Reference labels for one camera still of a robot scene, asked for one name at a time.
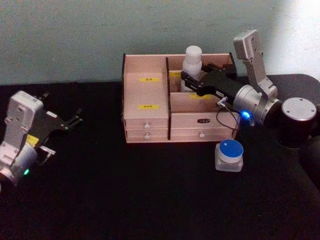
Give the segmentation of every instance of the blue lid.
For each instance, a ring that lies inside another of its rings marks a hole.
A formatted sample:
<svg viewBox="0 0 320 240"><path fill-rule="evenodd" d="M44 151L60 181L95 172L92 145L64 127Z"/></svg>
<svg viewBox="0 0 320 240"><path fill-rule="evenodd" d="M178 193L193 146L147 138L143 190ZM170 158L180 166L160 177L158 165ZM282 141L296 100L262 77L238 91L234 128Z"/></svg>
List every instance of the blue lid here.
<svg viewBox="0 0 320 240"><path fill-rule="evenodd" d="M220 143L219 149L221 153L229 158L237 158L244 153L241 143L233 139L223 140Z"/></svg>

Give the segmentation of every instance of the wooden compartment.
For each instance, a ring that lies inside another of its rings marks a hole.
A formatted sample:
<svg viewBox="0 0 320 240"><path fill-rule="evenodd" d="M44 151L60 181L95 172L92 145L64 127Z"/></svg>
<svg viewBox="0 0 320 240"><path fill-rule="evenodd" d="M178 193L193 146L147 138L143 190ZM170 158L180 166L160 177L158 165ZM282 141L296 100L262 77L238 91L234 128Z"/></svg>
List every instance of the wooden compartment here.
<svg viewBox="0 0 320 240"><path fill-rule="evenodd" d="M180 92L184 58L184 54L124 56L123 124L127 143L219 142L233 138L235 131L216 120L217 97ZM203 54L202 62L222 67L233 64L233 59L229 53ZM229 113L221 112L219 119L236 126Z"/></svg>

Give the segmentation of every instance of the black tablecloth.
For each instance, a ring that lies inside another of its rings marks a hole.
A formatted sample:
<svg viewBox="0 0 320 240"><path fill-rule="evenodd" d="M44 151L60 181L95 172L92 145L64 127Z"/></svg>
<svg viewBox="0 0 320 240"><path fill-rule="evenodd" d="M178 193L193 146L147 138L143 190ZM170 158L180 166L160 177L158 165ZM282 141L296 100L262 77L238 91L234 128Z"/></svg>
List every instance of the black tablecloth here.
<svg viewBox="0 0 320 240"><path fill-rule="evenodd" d="M320 83L273 75L279 98L320 103ZM320 239L320 193L298 151L244 126L239 173L215 170L212 142L126 144L121 83L0 86L0 119L18 90L83 123L46 144L57 151L0 195L3 239ZM5 124L0 125L3 136Z"/></svg>

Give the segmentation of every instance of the wall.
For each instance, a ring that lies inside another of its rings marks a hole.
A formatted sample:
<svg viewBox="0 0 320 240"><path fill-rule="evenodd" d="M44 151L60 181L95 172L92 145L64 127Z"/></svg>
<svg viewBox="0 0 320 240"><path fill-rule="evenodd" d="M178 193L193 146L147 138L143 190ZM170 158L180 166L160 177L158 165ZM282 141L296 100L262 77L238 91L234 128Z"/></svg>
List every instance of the wall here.
<svg viewBox="0 0 320 240"><path fill-rule="evenodd" d="M268 74L320 78L318 0L2 0L0 84L118 81L123 53L232 52L257 29ZM236 62L240 74L242 63Z"/></svg>

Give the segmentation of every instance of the blue led light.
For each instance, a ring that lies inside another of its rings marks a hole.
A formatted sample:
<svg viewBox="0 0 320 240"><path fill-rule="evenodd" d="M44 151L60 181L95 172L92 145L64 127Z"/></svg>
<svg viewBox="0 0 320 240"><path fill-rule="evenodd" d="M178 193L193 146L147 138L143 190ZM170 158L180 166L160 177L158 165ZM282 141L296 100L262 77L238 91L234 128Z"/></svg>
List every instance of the blue led light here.
<svg viewBox="0 0 320 240"><path fill-rule="evenodd" d="M242 115L242 117L244 117L244 118L246 118L246 119L250 118L250 114L249 114L247 111L243 111L243 112L241 113L241 115Z"/></svg>

